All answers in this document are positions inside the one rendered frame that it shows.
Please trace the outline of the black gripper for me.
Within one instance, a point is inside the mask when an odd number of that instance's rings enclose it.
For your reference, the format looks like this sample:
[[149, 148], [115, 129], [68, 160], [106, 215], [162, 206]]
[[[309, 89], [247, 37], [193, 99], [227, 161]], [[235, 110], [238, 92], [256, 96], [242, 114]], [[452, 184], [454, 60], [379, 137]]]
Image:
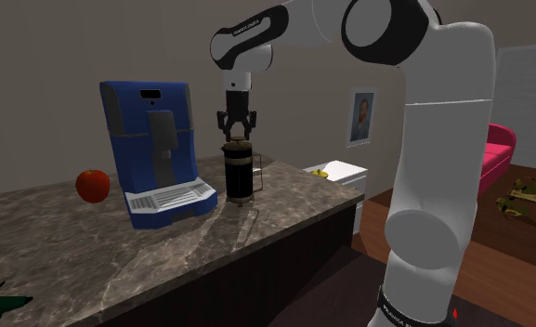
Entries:
[[250, 139], [250, 134], [256, 126], [256, 111], [249, 111], [249, 92], [232, 91], [226, 92], [226, 111], [216, 113], [217, 126], [223, 132], [226, 139], [231, 139], [231, 127], [235, 123], [242, 123], [244, 137]]

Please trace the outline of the black glass french press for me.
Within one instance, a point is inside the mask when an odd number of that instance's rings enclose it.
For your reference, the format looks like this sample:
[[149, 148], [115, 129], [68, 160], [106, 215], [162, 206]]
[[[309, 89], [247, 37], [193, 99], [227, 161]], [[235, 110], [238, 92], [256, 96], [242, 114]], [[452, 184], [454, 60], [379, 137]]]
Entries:
[[[262, 156], [254, 153], [252, 144], [245, 137], [232, 137], [221, 150], [224, 153], [226, 201], [243, 207], [263, 190]], [[254, 157], [259, 160], [257, 172], [262, 183], [258, 188], [254, 187]]]

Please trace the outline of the blue coffee machine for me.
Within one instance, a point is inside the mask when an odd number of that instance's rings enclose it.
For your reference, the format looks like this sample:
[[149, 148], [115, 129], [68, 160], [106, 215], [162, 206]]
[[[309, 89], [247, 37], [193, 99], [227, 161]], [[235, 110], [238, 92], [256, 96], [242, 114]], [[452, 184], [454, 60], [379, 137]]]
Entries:
[[217, 191], [197, 169], [189, 85], [99, 84], [119, 184], [134, 229], [211, 212]]

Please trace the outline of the white side cabinet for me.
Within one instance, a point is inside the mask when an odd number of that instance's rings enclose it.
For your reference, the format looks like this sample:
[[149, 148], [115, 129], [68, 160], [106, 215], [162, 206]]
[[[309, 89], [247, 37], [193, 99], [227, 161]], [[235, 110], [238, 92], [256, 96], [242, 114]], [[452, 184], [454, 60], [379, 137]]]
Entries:
[[305, 168], [309, 172], [313, 170], [323, 170], [329, 174], [328, 180], [350, 187], [351, 189], [365, 192], [368, 170], [351, 163], [341, 161], [330, 161]]

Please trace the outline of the red apple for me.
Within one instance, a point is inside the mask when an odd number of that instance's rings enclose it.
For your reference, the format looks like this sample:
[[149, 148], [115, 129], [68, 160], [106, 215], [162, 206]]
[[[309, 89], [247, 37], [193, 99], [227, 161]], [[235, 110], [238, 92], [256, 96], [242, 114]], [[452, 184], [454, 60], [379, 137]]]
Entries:
[[96, 169], [82, 172], [75, 182], [75, 188], [79, 196], [88, 203], [104, 201], [109, 195], [110, 187], [109, 177], [104, 172]]

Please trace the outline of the pink sofa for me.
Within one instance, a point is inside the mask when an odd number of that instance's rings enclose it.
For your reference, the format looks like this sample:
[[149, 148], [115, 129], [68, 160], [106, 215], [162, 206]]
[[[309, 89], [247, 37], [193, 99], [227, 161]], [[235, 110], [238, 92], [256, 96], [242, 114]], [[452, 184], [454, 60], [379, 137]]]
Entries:
[[508, 169], [516, 147], [516, 134], [508, 127], [489, 123], [477, 196]]

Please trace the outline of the olive yellow floor object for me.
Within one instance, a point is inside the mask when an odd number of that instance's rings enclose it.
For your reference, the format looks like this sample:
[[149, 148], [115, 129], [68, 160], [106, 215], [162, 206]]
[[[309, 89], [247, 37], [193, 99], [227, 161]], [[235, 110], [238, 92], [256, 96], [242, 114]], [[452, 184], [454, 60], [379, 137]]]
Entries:
[[495, 201], [499, 212], [507, 219], [510, 217], [529, 216], [526, 206], [517, 205], [516, 201], [536, 204], [536, 179], [522, 177], [514, 181], [512, 188]]

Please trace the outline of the framed portrait wall picture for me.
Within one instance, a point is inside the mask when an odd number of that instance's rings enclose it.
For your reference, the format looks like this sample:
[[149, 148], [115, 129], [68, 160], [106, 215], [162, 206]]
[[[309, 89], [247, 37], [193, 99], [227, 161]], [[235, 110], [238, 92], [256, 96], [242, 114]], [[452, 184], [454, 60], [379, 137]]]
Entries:
[[371, 142], [376, 94], [375, 87], [354, 87], [351, 90], [346, 132], [348, 148]]

